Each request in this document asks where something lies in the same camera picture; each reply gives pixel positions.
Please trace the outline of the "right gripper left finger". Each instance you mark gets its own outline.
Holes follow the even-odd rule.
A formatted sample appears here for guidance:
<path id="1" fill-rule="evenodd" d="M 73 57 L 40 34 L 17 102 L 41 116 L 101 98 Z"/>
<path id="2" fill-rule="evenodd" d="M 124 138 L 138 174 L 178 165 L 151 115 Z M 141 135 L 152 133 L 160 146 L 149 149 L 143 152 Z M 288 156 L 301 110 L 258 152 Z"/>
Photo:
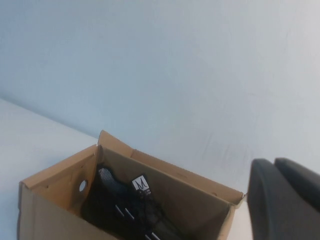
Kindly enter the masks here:
<path id="1" fill-rule="evenodd" d="M 293 189 L 275 161 L 252 161 L 247 204 L 255 240 L 320 238 L 320 212 Z"/>

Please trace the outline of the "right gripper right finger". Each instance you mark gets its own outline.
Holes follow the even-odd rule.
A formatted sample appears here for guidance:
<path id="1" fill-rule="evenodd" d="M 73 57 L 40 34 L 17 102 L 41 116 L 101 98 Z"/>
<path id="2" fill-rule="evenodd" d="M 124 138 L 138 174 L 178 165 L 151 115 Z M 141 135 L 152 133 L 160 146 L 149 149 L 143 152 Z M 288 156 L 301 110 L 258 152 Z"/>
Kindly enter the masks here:
<path id="1" fill-rule="evenodd" d="M 320 175 L 287 158 L 276 158 L 274 165 L 292 188 L 319 212 Z"/>

